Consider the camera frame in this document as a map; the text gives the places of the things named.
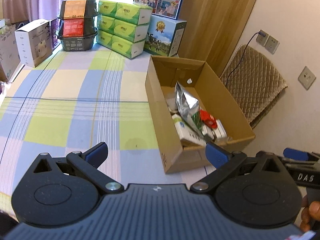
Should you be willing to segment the person's right hand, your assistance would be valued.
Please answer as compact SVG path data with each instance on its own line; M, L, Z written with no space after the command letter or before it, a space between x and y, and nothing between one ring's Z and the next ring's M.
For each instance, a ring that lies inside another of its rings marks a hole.
M314 201L309 204L308 196L306 195L303 198L302 202L302 213L301 213L301 224L300 229L304 232L311 230L311 222L312 220L318 221L320 220L320 202Z

